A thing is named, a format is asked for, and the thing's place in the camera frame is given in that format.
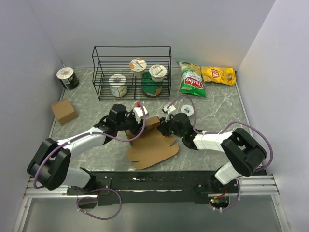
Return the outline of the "brown cardboard box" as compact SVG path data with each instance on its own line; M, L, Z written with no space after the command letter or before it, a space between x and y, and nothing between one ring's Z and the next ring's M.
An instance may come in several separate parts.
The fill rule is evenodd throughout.
M130 141L130 149L126 155L133 167L137 170L152 167L162 161L175 156L179 146L172 136L165 137L157 129L159 117L146 119L144 132L137 139Z

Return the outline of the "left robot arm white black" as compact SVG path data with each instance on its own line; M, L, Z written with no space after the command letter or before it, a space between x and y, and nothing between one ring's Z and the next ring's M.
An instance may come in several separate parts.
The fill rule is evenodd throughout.
M140 103L131 111L122 104L114 104L89 130L58 141L45 139L27 167L27 173L34 178L34 188L55 190L66 184L91 194L97 187L96 176L85 168L71 168L72 158L112 140L119 141L120 131L129 130L133 140L137 139L145 129L147 115L147 109Z

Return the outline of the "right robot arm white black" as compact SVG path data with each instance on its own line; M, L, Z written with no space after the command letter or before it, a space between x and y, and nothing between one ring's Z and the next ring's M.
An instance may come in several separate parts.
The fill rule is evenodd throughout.
M225 153L228 163L220 167L211 177L211 188L223 192L228 183L238 177L249 177L267 158L265 149L243 128L232 132L207 134L194 131L193 125L184 113L161 118L157 129L165 137L175 135L192 150L212 150Z

